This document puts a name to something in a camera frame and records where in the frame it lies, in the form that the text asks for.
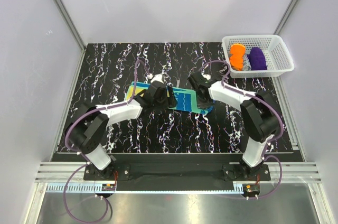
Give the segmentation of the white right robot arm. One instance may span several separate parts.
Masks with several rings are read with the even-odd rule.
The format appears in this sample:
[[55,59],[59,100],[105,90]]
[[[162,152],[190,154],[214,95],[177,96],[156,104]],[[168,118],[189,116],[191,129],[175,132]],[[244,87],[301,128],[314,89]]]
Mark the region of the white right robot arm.
[[279,139],[284,132],[282,119],[271,94],[267,91],[245,91],[224,81],[211,79],[201,72],[191,74],[188,81],[202,105],[211,106],[218,101],[241,112],[248,141],[238,172],[246,180],[253,179],[265,160],[268,144]]

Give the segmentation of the teal and blue towel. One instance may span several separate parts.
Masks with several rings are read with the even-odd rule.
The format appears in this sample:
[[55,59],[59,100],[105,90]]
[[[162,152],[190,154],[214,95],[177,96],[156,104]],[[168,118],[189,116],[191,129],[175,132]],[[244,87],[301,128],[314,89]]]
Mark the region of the teal and blue towel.
[[[136,82],[135,95],[141,92],[142,90],[147,89],[149,86],[150,84],[148,83]],[[134,82],[132,81],[125,94],[124,100],[130,99],[130,97],[132,96],[133,87],[134,87]],[[170,108],[170,109],[207,115],[214,108],[214,106],[211,106],[207,109],[198,108],[196,92],[192,89],[183,89],[183,88],[173,87],[173,92],[174,92],[175,99],[177,101],[177,105],[174,108]]]

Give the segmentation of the orange and grey towel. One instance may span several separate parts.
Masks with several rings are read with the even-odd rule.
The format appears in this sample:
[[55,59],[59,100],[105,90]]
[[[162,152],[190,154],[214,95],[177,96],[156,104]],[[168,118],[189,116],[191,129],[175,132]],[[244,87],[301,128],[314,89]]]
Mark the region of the orange and grey towel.
[[235,43],[230,48],[230,64],[234,70],[241,71],[243,69],[243,56],[246,47],[242,44]]

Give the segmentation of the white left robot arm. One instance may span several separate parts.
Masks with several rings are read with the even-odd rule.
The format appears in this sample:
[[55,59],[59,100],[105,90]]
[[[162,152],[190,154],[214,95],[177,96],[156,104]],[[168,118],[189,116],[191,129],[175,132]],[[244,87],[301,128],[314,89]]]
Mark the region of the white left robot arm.
[[96,169],[100,178],[107,180],[114,174],[115,158],[110,157],[101,144],[106,129],[125,120],[137,119],[151,109],[168,109],[177,105],[173,87],[155,80],[147,89],[133,93],[127,101],[113,105],[84,104],[65,130],[65,142]]

